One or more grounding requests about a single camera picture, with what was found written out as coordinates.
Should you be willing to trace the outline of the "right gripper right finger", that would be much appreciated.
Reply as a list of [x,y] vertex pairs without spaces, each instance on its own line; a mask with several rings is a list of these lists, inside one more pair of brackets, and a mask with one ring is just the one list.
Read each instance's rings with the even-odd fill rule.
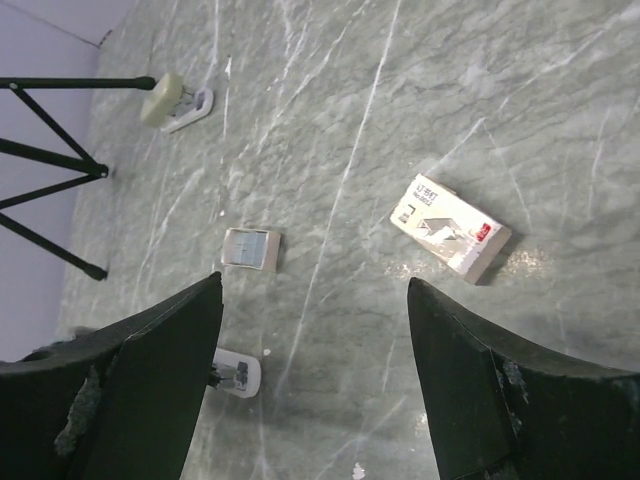
[[639,376],[531,342],[412,278],[411,342],[443,479],[635,479]]

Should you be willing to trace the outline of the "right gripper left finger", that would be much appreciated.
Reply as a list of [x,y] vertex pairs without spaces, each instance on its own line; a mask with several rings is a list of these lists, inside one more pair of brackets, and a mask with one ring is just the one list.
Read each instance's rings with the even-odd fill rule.
[[1,366],[5,479],[177,479],[223,316],[213,273],[107,327]]

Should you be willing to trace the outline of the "blue stapler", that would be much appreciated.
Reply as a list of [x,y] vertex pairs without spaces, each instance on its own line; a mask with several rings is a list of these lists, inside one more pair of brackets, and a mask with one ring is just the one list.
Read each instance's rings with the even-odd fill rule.
[[208,385],[239,398],[255,397],[261,386],[261,364],[253,356],[217,348]]

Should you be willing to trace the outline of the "white staple box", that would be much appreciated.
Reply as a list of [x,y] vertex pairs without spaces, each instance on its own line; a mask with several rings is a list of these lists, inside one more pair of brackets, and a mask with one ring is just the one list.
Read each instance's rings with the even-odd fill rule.
[[476,284],[511,238],[511,231],[447,187],[418,174],[391,223],[439,261]]

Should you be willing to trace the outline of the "grey staple strips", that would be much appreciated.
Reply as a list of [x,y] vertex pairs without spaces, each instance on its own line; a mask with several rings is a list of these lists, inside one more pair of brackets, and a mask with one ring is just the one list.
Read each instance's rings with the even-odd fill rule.
[[229,228],[222,247],[226,266],[276,272],[282,235],[271,230]]

